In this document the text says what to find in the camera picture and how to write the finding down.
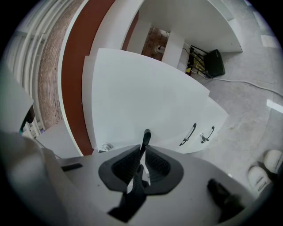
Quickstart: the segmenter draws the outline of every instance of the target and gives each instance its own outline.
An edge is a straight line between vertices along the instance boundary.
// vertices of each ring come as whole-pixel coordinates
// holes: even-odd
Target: white cable
[[[275,90],[268,89],[268,88],[265,88],[265,87],[260,87],[260,86],[258,86],[258,85],[256,85],[256,84],[250,83],[250,82],[248,82],[248,81],[243,81],[243,80],[226,80],[226,79],[209,79],[209,78],[206,78],[205,76],[200,75],[200,74],[198,74],[197,72],[194,72],[194,71],[192,71],[192,70],[191,70],[191,72],[193,72],[193,73],[195,73],[195,74],[197,74],[197,75],[199,75],[199,76],[201,76],[201,77],[203,77],[204,79],[207,79],[207,80],[219,80],[219,81],[224,81],[224,82],[229,82],[229,83],[247,83],[247,84],[250,84],[250,85],[252,85],[252,86],[254,86],[254,87],[260,88],[260,89],[262,89],[262,90],[271,91],[271,92],[273,92],[273,93],[275,93],[275,94],[277,94],[277,95],[279,95],[280,97],[283,98],[283,94],[281,94],[281,93],[279,93],[279,92],[277,92],[277,91],[275,91]]]

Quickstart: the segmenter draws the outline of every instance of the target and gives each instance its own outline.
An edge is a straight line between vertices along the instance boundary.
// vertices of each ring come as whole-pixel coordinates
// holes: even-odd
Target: concrete floor
[[[221,78],[246,80],[283,93],[281,49],[266,47],[261,37],[274,39],[271,30],[243,0],[223,2],[241,27],[243,52],[222,54],[226,74]],[[262,161],[265,151],[283,150],[283,114],[267,106],[267,100],[283,106],[283,99],[245,83],[193,77],[210,90],[209,96],[229,117],[209,148],[192,155],[215,164],[252,190],[247,180],[249,168]]]

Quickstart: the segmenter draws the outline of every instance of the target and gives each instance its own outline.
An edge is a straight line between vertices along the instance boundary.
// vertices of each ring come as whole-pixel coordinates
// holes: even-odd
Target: metal handle
[[[213,126],[213,127],[211,127],[212,128],[212,132],[211,132],[211,134],[214,132],[214,129],[215,129],[215,127]],[[205,138],[204,137],[204,135],[203,135],[203,133],[200,135],[201,137],[202,137],[202,142],[201,143],[204,143],[204,142],[206,142],[206,141],[209,141],[209,138],[210,138],[210,136],[211,136],[211,134],[207,137],[207,138]]]
[[[193,127],[192,127],[192,128],[193,128],[192,132],[191,132],[191,133],[189,132],[189,133],[188,133],[188,135],[187,135],[187,136],[188,136],[188,138],[186,138],[186,137],[185,137],[185,138],[184,138],[184,140],[182,141],[182,143],[180,143],[180,145],[179,145],[179,146],[182,146],[183,144],[185,144],[185,143],[189,140],[189,138],[191,137],[191,135],[192,135],[192,134],[193,134],[193,132],[195,131],[196,123],[193,125]]]

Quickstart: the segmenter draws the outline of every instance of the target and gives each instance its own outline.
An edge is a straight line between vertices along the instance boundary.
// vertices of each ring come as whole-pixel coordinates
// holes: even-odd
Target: white cabinet door
[[[176,151],[185,154],[203,150],[217,135],[227,117],[227,112],[208,97],[190,139]]]
[[[172,149],[188,134],[209,90],[168,64],[136,53],[99,49],[92,84],[96,143],[114,149],[141,144]]]

